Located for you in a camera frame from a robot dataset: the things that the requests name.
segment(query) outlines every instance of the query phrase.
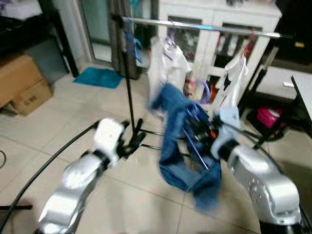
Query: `hanging clothes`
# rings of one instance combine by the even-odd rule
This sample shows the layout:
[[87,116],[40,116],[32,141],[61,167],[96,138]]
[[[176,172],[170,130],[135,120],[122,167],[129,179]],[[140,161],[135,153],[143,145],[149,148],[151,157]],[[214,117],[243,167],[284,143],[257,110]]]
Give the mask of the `hanging clothes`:
[[[177,144],[183,129],[189,136],[194,136],[191,123],[187,120],[187,108],[194,104],[195,102],[187,99],[180,90],[166,83],[151,108],[153,110],[161,109],[167,117],[163,149],[159,160],[163,178],[168,184],[192,193],[197,210],[206,212],[217,205],[216,198],[221,183],[220,161],[203,150],[203,143],[197,142],[196,149],[200,152],[209,170],[206,170],[201,164],[198,164],[196,171],[191,170],[184,163]],[[191,156],[198,159],[190,145],[188,145],[188,149]]]
[[246,58],[242,55],[242,52],[237,53],[224,69],[226,74],[216,84],[219,91],[211,105],[212,111],[237,106],[240,85],[248,72]]
[[151,62],[147,72],[150,84],[149,104],[156,99],[167,82],[182,92],[186,74],[190,71],[191,67],[178,46],[171,46],[158,36],[151,38]]

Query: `tiled floor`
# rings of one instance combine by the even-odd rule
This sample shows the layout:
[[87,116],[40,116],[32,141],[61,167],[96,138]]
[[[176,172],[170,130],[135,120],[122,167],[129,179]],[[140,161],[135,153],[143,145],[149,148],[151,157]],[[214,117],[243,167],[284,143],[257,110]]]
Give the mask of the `tiled floor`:
[[[7,163],[0,169],[0,203],[10,204],[32,174],[64,143],[96,120],[129,118],[125,82],[117,89],[73,83],[67,75],[54,85],[54,96],[28,117],[0,114],[0,149]],[[144,108],[146,77],[132,82],[135,117],[145,116],[147,129],[163,131],[161,120]],[[161,145],[161,138],[148,135],[145,142]],[[309,181],[312,178],[312,140],[289,131],[280,141],[264,145],[277,158],[311,209]],[[61,173],[85,150],[93,147],[93,132],[65,150],[22,197],[32,203],[31,211],[14,212],[6,234],[31,233],[39,214]],[[141,147],[127,161],[109,169],[91,194],[80,221],[79,234],[251,234],[259,224],[246,191],[222,163],[223,177],[218,210],[204,215],[194,210],[192,198],[164,182],[158,171],[159,151]]]

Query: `cardboard box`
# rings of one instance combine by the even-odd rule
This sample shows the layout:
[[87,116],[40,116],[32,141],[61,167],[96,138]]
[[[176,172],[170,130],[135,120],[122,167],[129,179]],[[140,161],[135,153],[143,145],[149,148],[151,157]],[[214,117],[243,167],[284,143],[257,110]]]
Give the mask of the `cardboard box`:
[[28,55],[0,60],[0,107],[43,79]]
[[42,79],[17,97],[10,104],[17,113],[27,116],[52,97],[46,80]]

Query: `pink container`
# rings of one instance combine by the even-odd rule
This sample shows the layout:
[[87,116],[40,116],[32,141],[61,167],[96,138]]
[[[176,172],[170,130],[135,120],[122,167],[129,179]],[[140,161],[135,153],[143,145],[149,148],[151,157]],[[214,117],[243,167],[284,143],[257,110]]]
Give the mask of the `pink container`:
[[269,109],[267,107],[261,107],[257,110],[257,119],[263,123],[266,127],[272,128],[274,123],[280,117],[282,110]]

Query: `clothing rack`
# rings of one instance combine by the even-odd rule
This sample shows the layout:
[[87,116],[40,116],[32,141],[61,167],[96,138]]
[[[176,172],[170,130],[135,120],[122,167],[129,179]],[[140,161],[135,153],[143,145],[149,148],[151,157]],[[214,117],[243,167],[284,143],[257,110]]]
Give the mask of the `clothing rack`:
[[[251,35],[257,35],[257,36],[263,36],[263,37],[270,37],[273,39],[280,39],[280,38],[286,38],[286,39],[292,39],[292,35],[282,35],[275,32],[262,32],[262,31],[253,31],[253,30],[246,30],[246,29],[238,29],[238,28],[230,28],[230,27],[214,27],[211,25],[199,25],[199,24],[190,24],[190,23],[182,23],[182,22],[176,22],[176,21],[166,21],[166,20],[155,20],[155,19],[139,19],[139,18],[131,18],[127,16],[122,16],[118,14],[112,14],[112,19],[119,24],[119,28],[122,29],[124,27],[125,22],[133,22],[133,23],[139,23],[139,24],[145,24],[145,25],[163,25],[167,27],[174,27],[174,28],[187,28],[187,29],[194,29],[194,30],[208,30],[208,31],[217,31],[222,33],[231,33],[231,34],[237,34],[237,35],[244,35],[244,36],[251,36]],[[134,120],[134,111],[133,111],[133,103],[132,103],[132,94],[131,94],[131,85],[130,85],[130,77],[129,77],[129,71],[128,71],[128,60],[127,60],[127,49],[126,47],[123,50],[122,57],[124,61],[124,68],[125,68],[125,78],[126,78],[126,84],[127,84],[127,93],[128,93],[128,99],[129,99],[129,108],[130,108],[130,117],[131,117],[131,127],[132,131],[135,132],[136,126],[135,126],[135,120]],[[149,130],[141,129],[141,124],[143,121],[140,121],[140,127],[137,131],[145,132],[149,134],[154,134],[158,136],[163,136],[163,133],[153,132]],[[142,144],[141,146],[155,149],[155,150],[161,150],[162,148],[148,145],[148,144]]]

